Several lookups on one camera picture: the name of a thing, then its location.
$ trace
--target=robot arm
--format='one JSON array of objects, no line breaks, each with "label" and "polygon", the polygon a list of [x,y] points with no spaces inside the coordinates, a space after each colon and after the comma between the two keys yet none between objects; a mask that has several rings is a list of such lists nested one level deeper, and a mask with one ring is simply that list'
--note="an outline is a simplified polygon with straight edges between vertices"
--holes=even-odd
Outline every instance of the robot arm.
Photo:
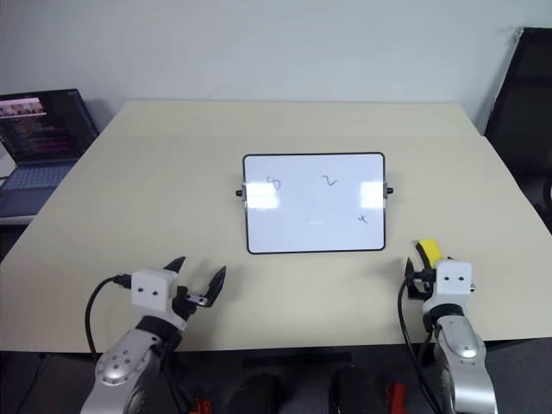
[{"label": "robot arm", "polygon": [[[442,368],[442,409],[446,414],[495,414],[494,389],[485,368],[485,343],[467,318],[474,291],[472,265],[444,260],[434,241],[421,241],[418,251],[426,268],[414,272],[408,261],[409,298],[423,302],[423,324],[436,338],[435,357]],[[423,284],[420,292],[415,282]]]},{"label": "robot arm", "polygon": [[97,361],[94,387],[81,414],[159,410],[154,396],[164,386],[160,381],[164,362],[180,344],[197,306],[213,305],[226,274],[223,267],[204,296],[192,295],[185,286],[176,285],[184,260],[181,257],[164,269],[140,270],[130,276],[132,305],[142,318]]}]

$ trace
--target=gray floor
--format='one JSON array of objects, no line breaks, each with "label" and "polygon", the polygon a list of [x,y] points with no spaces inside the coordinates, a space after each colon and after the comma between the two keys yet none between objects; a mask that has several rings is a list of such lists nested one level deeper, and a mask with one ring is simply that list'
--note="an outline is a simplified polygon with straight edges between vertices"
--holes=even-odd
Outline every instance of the gray floor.
[{"label": "gray floor", "polygon": [[[416,377],[402,346],[281,349],[239,352],[180,354],[186,366],[185,388],[189,393],[209,398],[216,412],[249,375],[277,374],[285,386],[287,402],[283,414],[328,412],[327,391],[332,373],[344,362],[301,363],[264,367],[244,367],[251,361],[266,362],[268,356],[310,354],[350,354],[355,365],[385,375],[407,386],[410,414],[429,412],[417,388]],[[492,376],[502,414],[552,412],[552,338],[536,339],[490,350],[487,367]],[[3,354],[0,411],[16,412],[39,363],[37,354]],[[436,377],[430,368],[430,376]],[[49,355],[41,376],[21,413],[79,412],[92,385],[92,364],[66,356]],[[176,412],[171,399],[158,412]]]}]

